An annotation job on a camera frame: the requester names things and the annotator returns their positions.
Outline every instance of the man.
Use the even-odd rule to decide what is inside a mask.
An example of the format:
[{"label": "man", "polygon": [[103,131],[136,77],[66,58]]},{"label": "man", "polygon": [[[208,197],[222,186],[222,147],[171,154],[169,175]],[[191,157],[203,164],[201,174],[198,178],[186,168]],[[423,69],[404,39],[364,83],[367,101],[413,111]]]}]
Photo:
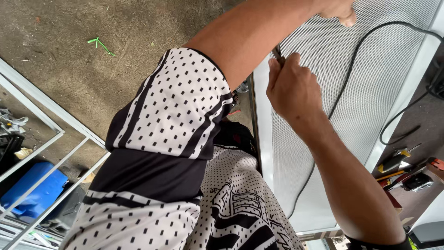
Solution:
[{"label": "man", "polygon": [[[303,249],[256,170],[253,138],[222,119],[231,90],[279,41],[319,13],[352,26],[351,4],[248,0],[168,50],[114,117],[111,156],[60,248]],[[409,249],[389,199],[335,134],[316,76],[299,58],[292,54],[282,69],[269,61],[267,95],[310,148],[350,249]]]}]

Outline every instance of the perforated metal panel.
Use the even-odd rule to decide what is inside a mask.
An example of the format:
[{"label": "perforated metal panel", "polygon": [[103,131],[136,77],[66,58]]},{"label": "perforated metal panel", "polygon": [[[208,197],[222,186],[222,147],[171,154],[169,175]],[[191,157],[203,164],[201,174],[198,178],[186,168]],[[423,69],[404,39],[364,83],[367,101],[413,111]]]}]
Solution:
[{"label": "perforated metal panel", "polygon": [[[357,1],[355,26],[346,28],[336,19],[314,16],[281,42],[282,54],[285,57],[293,52],[301,54],[301,65],[309,67],[317,76],[324,111],[329,114],[344,83],[353,51],[363,36],[377,25],[395,20],[427,29],[439,4],[440,0]],[[331,122],[341,140],[363,164],[423,37],[404,26],[391,25],[371,34],[361,46]],[[274,194],[289,215],[313,159],[306,145],[274,111],[272,135]],[[319,180],[319,173],[315,171],[312,178]],[[310,195],[316,197],[310,200],[319,202],[317,206],[324,206],[328,213],[315,228],[335,226],[324,190],[311,191]],[[300,204],[304,200],[303,194],[290,220],[297,232],[310,230],[313,228],[310,224],[317,223],[293,223],[308,216],[303,209],[306,204]]]}]

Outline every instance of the polka dot sleeve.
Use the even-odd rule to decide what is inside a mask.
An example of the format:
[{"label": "polka dot sleeve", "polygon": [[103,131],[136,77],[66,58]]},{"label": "polka dot sleeve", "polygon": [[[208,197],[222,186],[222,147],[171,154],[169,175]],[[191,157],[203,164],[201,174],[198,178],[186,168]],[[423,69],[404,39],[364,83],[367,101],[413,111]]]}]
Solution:
[{"label": "polka dot sleeve", "polygon": [[114,117],[107,147],[211,159],[217,124],[231,102],[225,77],[210,58],[190,48],[170,49]]}]

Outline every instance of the black cable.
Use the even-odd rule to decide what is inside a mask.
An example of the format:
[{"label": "black cable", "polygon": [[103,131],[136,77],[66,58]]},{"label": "black cable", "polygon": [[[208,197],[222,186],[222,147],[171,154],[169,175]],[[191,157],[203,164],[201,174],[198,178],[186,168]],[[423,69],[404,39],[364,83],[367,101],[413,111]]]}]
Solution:
[{"label": "black cable", "polygon": [[[376,31],[376,30],[378,30],[378,29],[380,29],[380,28],[382,28],[382,27],[385,27],[385,26],[388,26],[388,25],[393,25],[393,24],[403,25],[403,26],[406,26],[406,27],[411,28],[412,30],[418,31],[418,32],[420,32],[420,33],[425,33],[425,34],[428,34],[428,35],[432,35],[432,36],[438,38],[438,39],[441,41],[441,43],[444,43],[444,38],[440,37],[438,34],[436,34],[436,33],[434,33],[434,32],[431,32],[431,31],[428,31],[428,30],[425,30],[425,29],[421,29],[421,28],[415,27],[415,26],[413,26],[413,24],[410,24],[410,23],[407,23],[407,22],[402,22],[402,21],[388,22],[388,23],[381,24],[381,25],[378,25],[378,26],[372,28],[369,32],[367,32],[367,34],[365,34],[365,36],[363,36],[363,37],[361,38],[361,40],[359,41],[358,45],[357,45],[356,48],[355,48],[355,51],[353,52],[353,56],[352,56],[352,59],[351,59],[351,61],[350,61],[349,70],[348,70],[348,72],[347,72],[347,77],[345,78],[344,85],[342,86],[341,91],[339,92],[339,95],[338,95],[338,97],[336,98],[336,101],[335,101],[335,103],[334,103],[334,105],[333,105],[333,107],[332,107],[332,110],[330,111],[330,114],[329,114],[329,120],[330,120],[330,118],[332,117],[332,115],[333,115],[333,113],[334,113],[334,111],[335,111],[335,109],[336,109],[337,104],[339,103],[339,100],[340,100],[340,98],[341,98],[341,96],[342,96],[342,94],[343,94],[343,92],[344,92],[344,90],[345,90],[345,87],[347,86],[347,83],[348,83],[348,81],[349,81],[350,75],[351,75],[351,73],[352,73],[353,65],[354,65],[354,63],[355,63],[356,55],[357,55],[357,53],[358,53],[359,48],[361,47],[362,42],[364,42],[364,40],[365,40],[365,39],[366,39],[371,33],[373,33],[374,31]],[[382,129],[381,134],[380,134],[380,137],[379,137],[381,143],[383,143],[384,145],[389,145],[389,144],[396,143],[396,142],[398,142],[398,141],[400,141],[400,140],[406,138],[408,135],[412,134],[413,132],[417,131],[417,130],[421,127],[420,125],[417,126],[417,127],[415,127],[414,129],[412,129],[412,130],[410,130],[409,132],[407,132],[407,133],[405,133],[404,135],[402,135],[400,139],[398,139],[398,140],[396,140],[396,141],[394,141],[394,142],[391,142],[391,143],[389,143],[389,144],[387,144],[387,143],[385,143],[385,142],[382,141],[382,134],[384,133],[385,129],[390,125],[390,123],[392,123],[392,121],[394,121],[394,120],[396,119],[396,117],[398,117],[400,114],[402,114],[405,110],[407,110],[408,108],[412,107],[415,103],[419,102],[419,101],[420,101],[422,98],[424,98],[427,94],[431,94],[431,95],[433,95],[433,96],[435,96],[435,97],[437,97],[437,98],[439,98],[439,99],[444,100],[444,74],[441,74],[441,72],[443,71],[443,69],[444,69],[444,63],[441,64],[441,67],[440,67],[440,69],[438,70],[437,74],[435,75],[434,79],[432,80],[431,84],[430,84],[429,86],[427,86],[427,88],[426,88],[426,89],[427,89],[427,92],[424,93],[422,96],[420,96],[418,99],[416,99],[414,102],[412,102],[411,104],[409,104],[407,107],[405,107],[405,109],[401,110],[397,115],[395,115],[395,117],[393,117],[393,118],[392,118],[392,119],[391,119],[391,120],[385,125],[385,127]],[[301,195],[301,193],[304,191],[304,188],[307,186],[307,183],[309,182],[309,180],[310,180],[310,178],[311,178],[311,175],[313,174],[313,171],[314,171],[315,166],[316,166],[316,163],[313,161],[313,165],[312,165],[312,168],[311,168],[310,174],[308,175],[307,180],[305,181],[304,185],[302,186],[302,189],[301,189],[301,190],[299,191],[299,193],[297,194],[297,196],[296,196],[296,200],[294,201],[293,210],[291,211],[291,214],[290,214],[290,216],[289,216],[288,218],[290,218],[290,217],[293,215],[293,213],[294,213],[294,211],[295,211],[295,209],[296,209],[296,203],[297,203],[297,200],[299,199],[299,196]]]}]

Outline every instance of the blue plastic bin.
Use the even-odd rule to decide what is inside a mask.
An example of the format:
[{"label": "blue plastic bin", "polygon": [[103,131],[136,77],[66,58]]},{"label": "blue plastic bin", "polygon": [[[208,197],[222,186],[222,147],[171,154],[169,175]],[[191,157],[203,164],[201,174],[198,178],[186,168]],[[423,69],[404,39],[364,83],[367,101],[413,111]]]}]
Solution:
[{"label": "blue plastic bin", "polygon": [[[42,178],[54,165],[50,162],[36,163],[32,168],[8,191],[2,198],[0,204],[4,208],[10,207],[18,200],[32,185]],[[42,214],[62,193],[68,177],[56,169],[48,178],[34,189],[18,206],[12,209],[22,221],[30,223]]]}]

